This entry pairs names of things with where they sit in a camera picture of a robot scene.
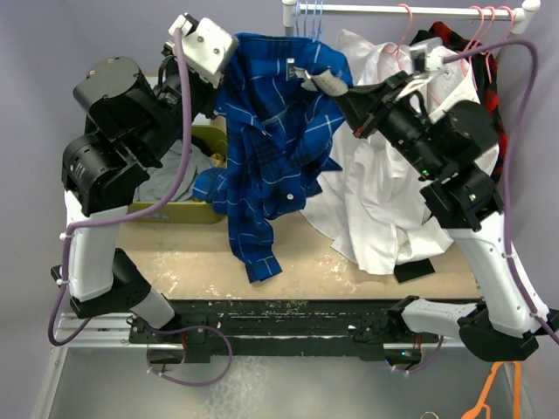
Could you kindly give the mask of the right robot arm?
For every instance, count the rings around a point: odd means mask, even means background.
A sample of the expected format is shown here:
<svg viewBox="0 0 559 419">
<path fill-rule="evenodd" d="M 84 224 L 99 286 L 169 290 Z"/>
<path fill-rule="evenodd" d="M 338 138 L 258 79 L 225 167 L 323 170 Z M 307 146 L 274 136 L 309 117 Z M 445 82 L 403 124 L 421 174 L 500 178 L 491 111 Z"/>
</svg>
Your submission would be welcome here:
<svg viewBox="0 0 559 419">
<path fill-rule="evenodd" d="M 459 100 L 434 120 L 418 80 L 404 72 L 347 88 L 335 103 L 355 137 L 382 134 L 418 172 L 428 210 L 462 250 L 482 297 L 467 304 L 403 299 L 390 309 L 390 335 L 408 341 L 432 333 L 461 341 L 483 361 L 526 360 L 540 335 L 557 331 L 558 313 L 540 300 L 515 258 L 504 203 L 478 166 L 498 141 L 490 113 Z"/>
</svg>

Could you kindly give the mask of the blue plaid shirt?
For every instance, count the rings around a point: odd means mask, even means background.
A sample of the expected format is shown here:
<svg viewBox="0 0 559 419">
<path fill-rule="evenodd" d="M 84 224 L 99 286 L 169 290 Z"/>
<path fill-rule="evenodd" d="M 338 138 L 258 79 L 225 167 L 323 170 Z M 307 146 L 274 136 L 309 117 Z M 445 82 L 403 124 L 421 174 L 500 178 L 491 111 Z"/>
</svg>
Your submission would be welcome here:
<svg viewBox="0 0 559 419">
<path fill-rule="evenodd" d="M 216 104 L 226 119 L 226 165 L 199 174 L 193 196 L 227 217 L 231 251 L 254 283 L 282 271 L 271 221 L 304 209 L 321 193 L 319 174 L 341 168 L 330 152 L 342 112 L 295 71 L 353 80 L 346 57 L 321 41 L 253 33 L 237 39 Z"/>
</svg>

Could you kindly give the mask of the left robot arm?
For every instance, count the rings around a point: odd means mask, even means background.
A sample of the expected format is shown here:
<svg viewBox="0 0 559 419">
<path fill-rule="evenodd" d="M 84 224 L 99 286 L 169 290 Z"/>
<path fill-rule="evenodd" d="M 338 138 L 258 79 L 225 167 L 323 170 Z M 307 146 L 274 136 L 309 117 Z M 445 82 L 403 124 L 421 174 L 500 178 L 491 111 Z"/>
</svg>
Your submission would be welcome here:
<svg viewBox="0 0 559 419">
<path fill-rule="evenodd" d="M 73 89 L 86 123 L 62 155 L 66 231 L 59 284 L 78 318 L 129 311 L 160 342 L 170 342 L 180 330 L 175 309 L 116 241 L 122 222 L 152 214 L 150 208 L 129 212 L 136 190 L 149 169 L 162 167 L 194 118 L 210 114 L 217 90 L 190 71 L 190 94 L 184 96 L 170 44 L 162 55 L 155 86 L 131 58 L 111 57 Z"/>
</svg>

